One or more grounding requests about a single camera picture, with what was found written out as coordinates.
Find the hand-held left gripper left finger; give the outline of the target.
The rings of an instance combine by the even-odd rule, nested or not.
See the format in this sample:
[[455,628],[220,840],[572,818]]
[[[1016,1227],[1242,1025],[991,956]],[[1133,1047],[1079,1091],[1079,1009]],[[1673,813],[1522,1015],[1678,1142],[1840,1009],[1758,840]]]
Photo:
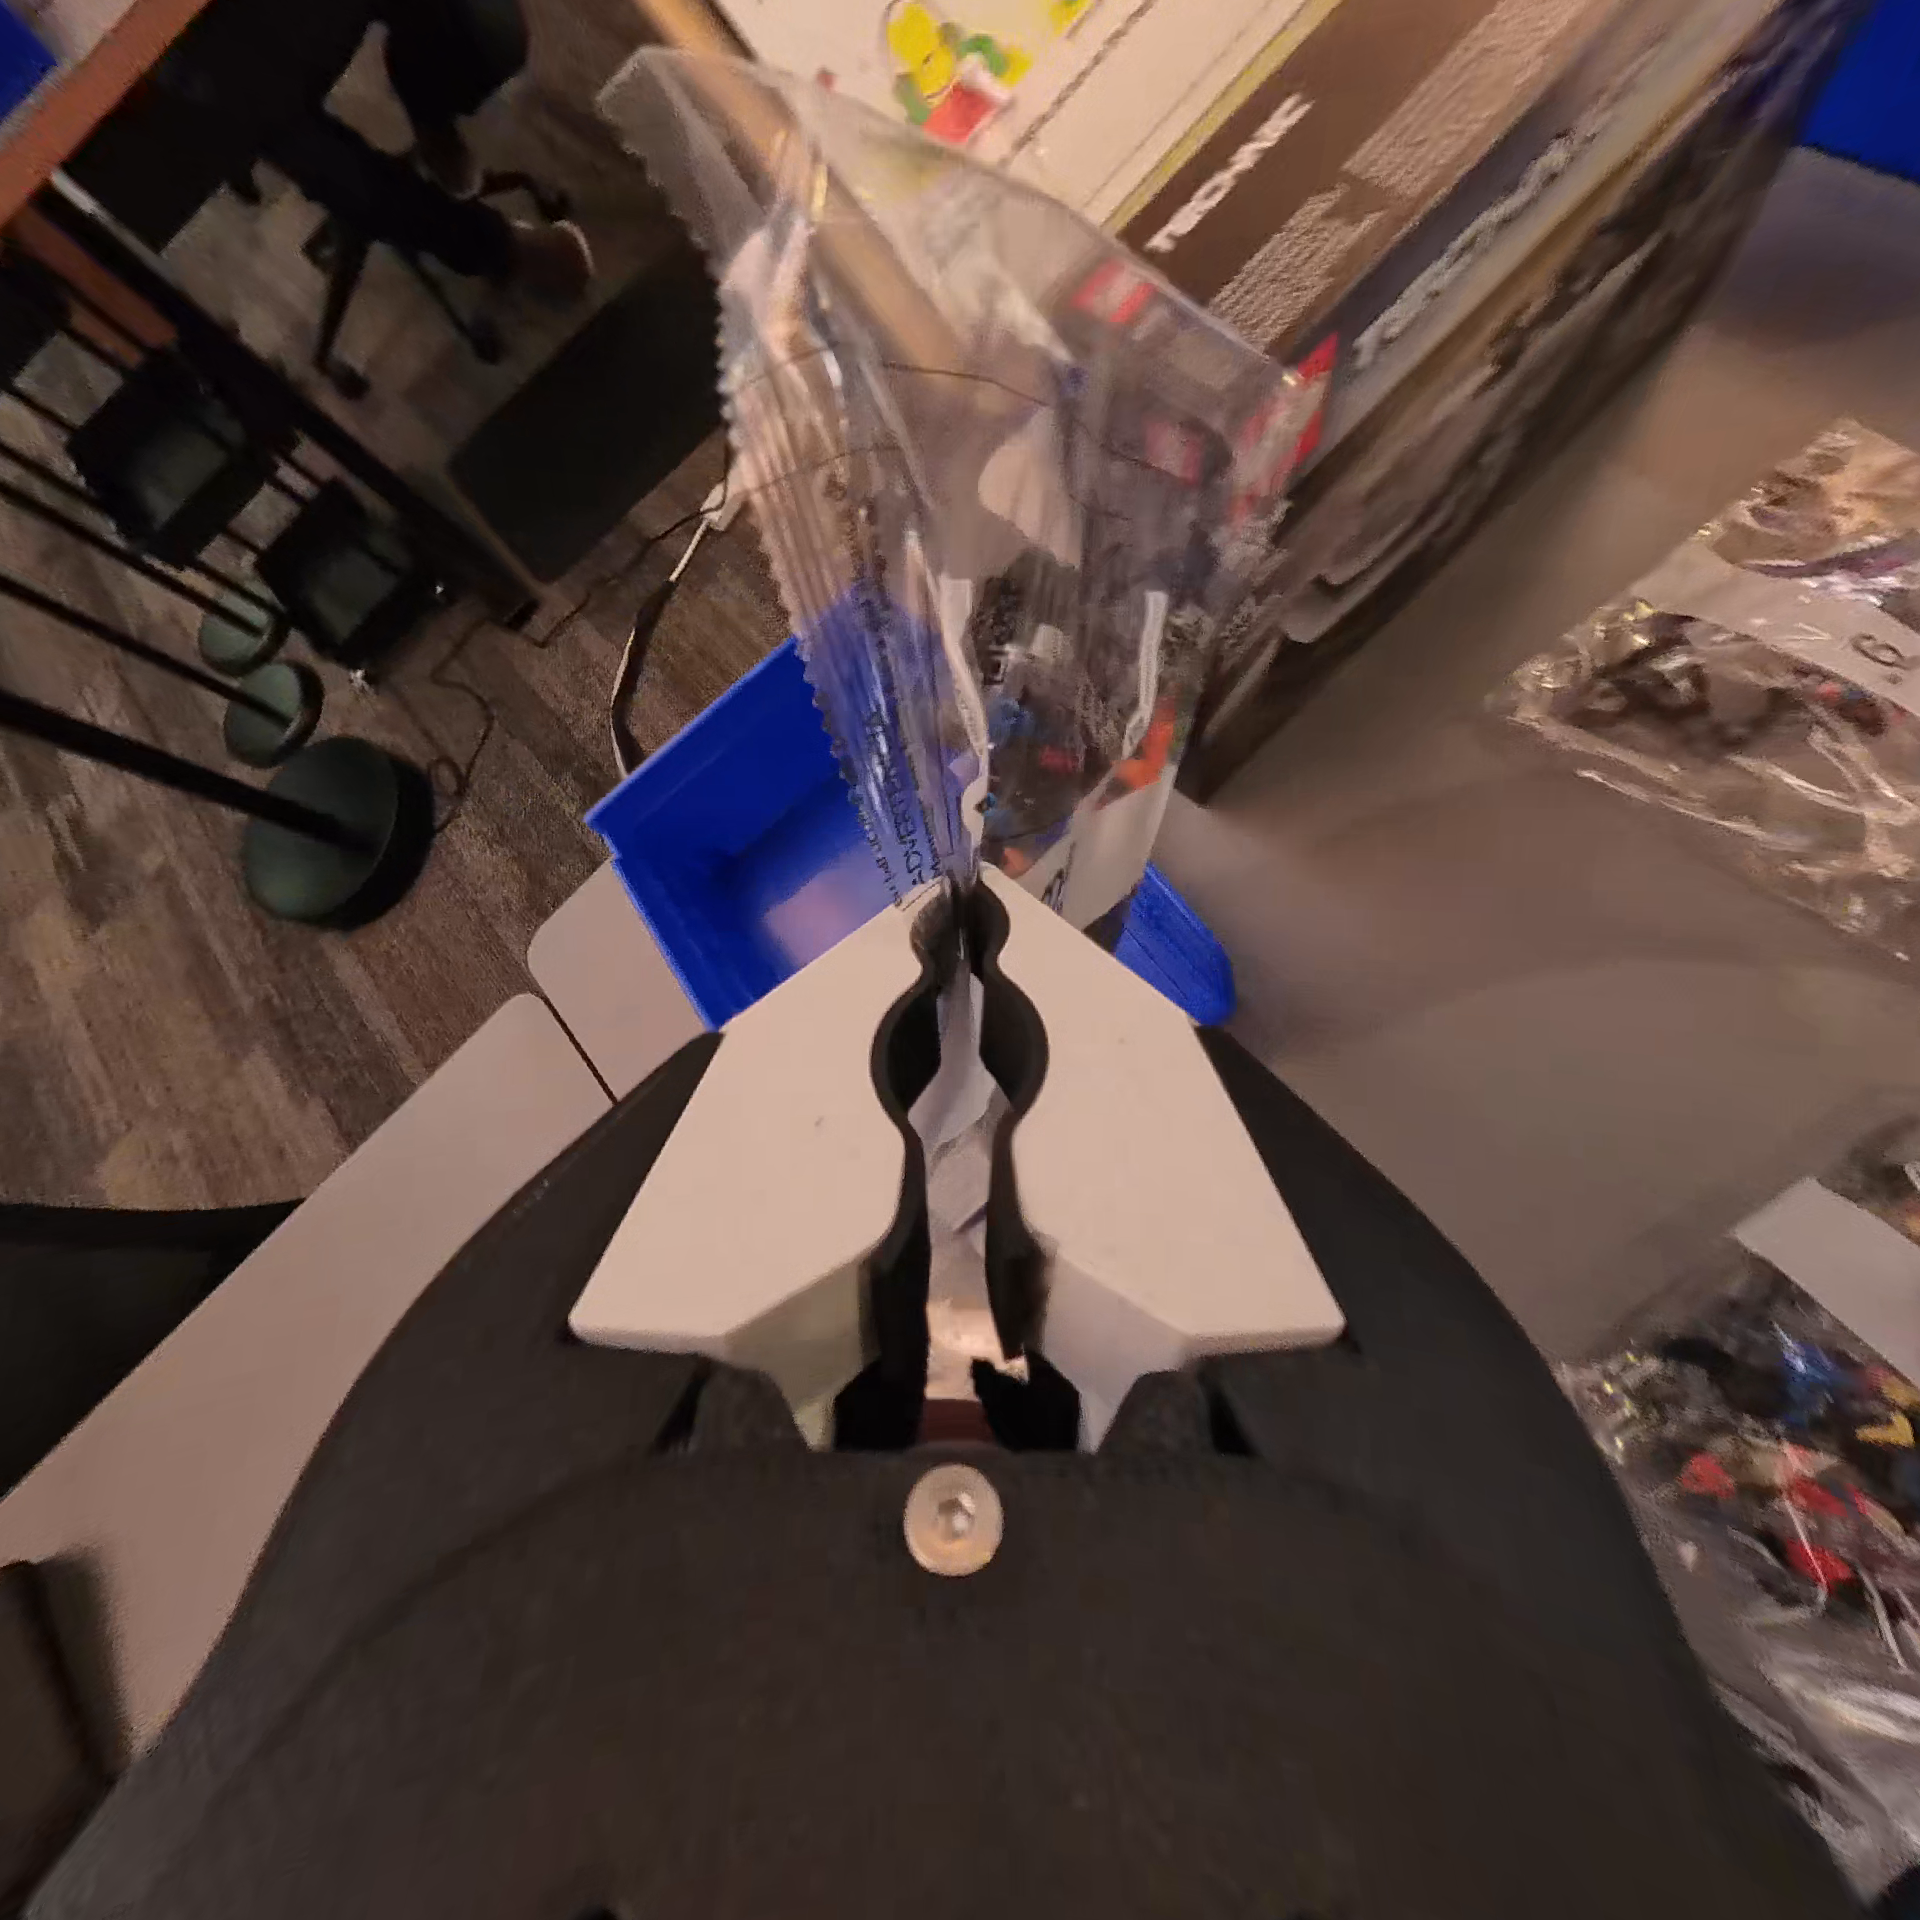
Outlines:
[[964,1129],[964,931],[928,886],[721,1027],[568,1333],[759,1372],[818,1444],[912,1445],[928,1171]]

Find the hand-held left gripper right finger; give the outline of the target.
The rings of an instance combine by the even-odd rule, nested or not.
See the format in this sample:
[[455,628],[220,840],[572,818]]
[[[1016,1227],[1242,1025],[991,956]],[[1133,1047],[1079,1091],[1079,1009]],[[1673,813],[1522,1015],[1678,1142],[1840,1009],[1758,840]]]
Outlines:
[[1146,1375],[1326,1348],[1343,1310],[1210,1036],[1162,989],[985,867],[972,880],[999,1337],[1079,1397],[1099,1450]]

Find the blue plastic bin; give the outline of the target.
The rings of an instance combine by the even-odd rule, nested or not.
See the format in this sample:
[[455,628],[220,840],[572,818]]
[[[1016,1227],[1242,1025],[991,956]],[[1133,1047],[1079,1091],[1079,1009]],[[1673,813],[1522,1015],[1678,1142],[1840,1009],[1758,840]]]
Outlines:
[[1820,87],[1799,144],[1916,179],[1916,3],[1876,3]]
[[654,750],[588,825],[707,1027],[942,876],[918,705],[871,664],[831,697],[789,641]]

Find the clear bag of mixed lego pieces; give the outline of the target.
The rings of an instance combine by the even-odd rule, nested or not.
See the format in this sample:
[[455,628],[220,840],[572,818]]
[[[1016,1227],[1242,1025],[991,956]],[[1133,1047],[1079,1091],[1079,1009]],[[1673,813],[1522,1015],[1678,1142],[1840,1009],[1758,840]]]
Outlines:
[[871,664],[931,734],[920,805],[949,852],[915,892],[957,892],[968,1115],[999,1096],[1004,1123],[972,880],[992,867],[1085,937],[1133,902],[1287,507],[1292,370],[1233,333],[1137,386],[1120,348],[1046,348],[1014,315],[1039,265],[895,250],[918,192],[964,194],[939,185],[964,152],[885,158],[912,129],[761,62],[646,50],[605,115],[714,278],[733,469],[820,701]]

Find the clear bag of red lego pieces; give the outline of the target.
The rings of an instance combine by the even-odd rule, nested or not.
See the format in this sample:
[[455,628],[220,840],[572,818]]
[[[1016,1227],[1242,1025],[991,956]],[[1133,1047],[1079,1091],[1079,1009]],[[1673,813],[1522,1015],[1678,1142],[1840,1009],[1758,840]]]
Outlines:
[[1916,1145],[1778,1190],[1558,1376],[1743,1739],[1916,1917]]

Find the clear bag of grey lego pieces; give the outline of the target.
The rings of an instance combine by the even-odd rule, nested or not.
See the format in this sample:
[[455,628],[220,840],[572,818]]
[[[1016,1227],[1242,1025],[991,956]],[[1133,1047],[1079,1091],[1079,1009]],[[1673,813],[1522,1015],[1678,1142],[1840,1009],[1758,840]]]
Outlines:
[[1916,450],[1823,428],[1490,705],[1916,960]]

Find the dark lego set box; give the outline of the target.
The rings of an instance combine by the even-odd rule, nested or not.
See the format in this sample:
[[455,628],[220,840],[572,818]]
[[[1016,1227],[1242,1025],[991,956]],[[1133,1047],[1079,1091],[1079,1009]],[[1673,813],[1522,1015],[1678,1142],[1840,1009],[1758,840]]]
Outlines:
[[1598,390],[1748,224],[1857,3],[726,3],[751,51],[942,140],[898,259],[1039,265],[1046,348],[1141,383],[1291,365],[1291,514],[1213,646],[1189,788],[1365,641],[1560,389]]

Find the black seat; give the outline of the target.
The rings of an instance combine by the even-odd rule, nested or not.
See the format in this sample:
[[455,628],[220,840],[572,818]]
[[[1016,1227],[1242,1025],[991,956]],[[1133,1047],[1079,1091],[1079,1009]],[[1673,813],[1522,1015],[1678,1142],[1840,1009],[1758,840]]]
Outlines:
[[53,1454],[299,1202],[4,1203],[4,1491]]

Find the black box under desk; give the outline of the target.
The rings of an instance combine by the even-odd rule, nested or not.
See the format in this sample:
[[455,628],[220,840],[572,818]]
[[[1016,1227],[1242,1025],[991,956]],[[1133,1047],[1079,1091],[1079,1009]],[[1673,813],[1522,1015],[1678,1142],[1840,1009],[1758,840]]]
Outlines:
[[107,523],[165,563],[199,561],[277,472],[275,443],[178,357],[124,372],[67,453]]
[[368,679],[443,607],[437,571],[342,480],[319,484],[256,571],[318,656]]

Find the black floor case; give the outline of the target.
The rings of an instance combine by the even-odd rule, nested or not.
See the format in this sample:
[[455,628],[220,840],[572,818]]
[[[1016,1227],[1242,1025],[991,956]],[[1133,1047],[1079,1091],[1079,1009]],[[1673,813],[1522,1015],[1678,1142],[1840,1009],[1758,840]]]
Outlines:
[[697,250],[666,250],[460,439],[449,475],[516,563],[552,584],[720,422],[714,283]]

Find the black office chair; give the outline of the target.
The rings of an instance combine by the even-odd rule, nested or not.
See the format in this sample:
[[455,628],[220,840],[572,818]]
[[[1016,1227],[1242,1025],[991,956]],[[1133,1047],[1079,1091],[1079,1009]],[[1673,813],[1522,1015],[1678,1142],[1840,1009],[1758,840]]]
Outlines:
[[[501,363],[493,293],[518,288],[566,302],[595,273],[566,192],[523,170],[485,165],[466,140],[466,125],[529,64],[525,7],[318,3],[314,26],[301,101],[260,144],[260,156],[322,215],[303,248],[327,273],[310,365],[339,396],[366,396],[368,378],[339,357],[339,336],[371,250],[393,250],[450,333],[479,363]],[[399,152],[331,107],[371,32],[408,126]]]

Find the black stanchion post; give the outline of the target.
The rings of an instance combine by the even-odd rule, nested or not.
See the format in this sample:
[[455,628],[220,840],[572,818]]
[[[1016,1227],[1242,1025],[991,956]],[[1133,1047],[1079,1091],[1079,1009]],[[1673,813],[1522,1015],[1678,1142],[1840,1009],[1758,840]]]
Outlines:
[[260,668],[287,646],[292,621],[266,584],[204,559],[169,561],[142,549],[80,484],[53,469],[4,464],[4,507],[194,607],[199,653],[230,679]]
[[242,679],[227,679],[204,664],[190,664],[148,644],[112,621],[75,611],[73,604],[4,574],[4,607],[33,611],[67,633],[80,633],[115,656],[135,659],[227,701],[221,741],[248,767],[271,769],[287,763],[318,730],[322,716],[322,682],[303,664],[271,659]]
[[437,840],[437,788],[414,761],[338,734],[244,782],[36,697],[4,692],[4,730],[242,818],[238,876],[275,920],[357,931],[420,877]]

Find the wooden desk with black frame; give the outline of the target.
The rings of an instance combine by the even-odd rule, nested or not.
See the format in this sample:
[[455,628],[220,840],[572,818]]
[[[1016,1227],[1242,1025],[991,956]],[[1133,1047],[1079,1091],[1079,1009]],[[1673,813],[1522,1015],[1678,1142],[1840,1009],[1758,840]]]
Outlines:
[[220,386],[236,411],[314,443],[357,490],[381,501],[413,534],[437,578],[475,596],[503,628],[523,628],[536,590],[472,514],[450,511],[390,467],[342,422],[260,360],[227,318],[207,311],[139,228],[117,218],[75,174],[73,158],[135,99],[155,92],[155,72],[204,3],[45,3],[45,32],[93,28],[36,87],[4,115],[4,240],[53,272],[86,313],[135,348],[179,348]]

